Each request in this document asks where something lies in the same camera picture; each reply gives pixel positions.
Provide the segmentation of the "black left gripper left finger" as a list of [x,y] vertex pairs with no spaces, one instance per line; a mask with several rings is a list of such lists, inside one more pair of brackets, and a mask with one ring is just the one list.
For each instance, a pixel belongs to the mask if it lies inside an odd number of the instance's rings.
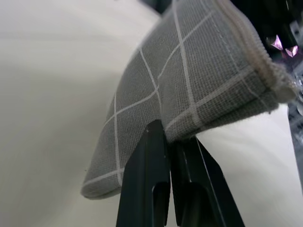
[[125,166],[117,227],[164,227],[170,198],[170,164],[160,120],[148,124]]

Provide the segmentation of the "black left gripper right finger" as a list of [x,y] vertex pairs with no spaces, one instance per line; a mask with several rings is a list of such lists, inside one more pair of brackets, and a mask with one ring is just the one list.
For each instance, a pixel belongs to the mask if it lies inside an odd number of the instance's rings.
[[244,226],[220,166],[197,137],[176,141],[169,151],[177,226]]

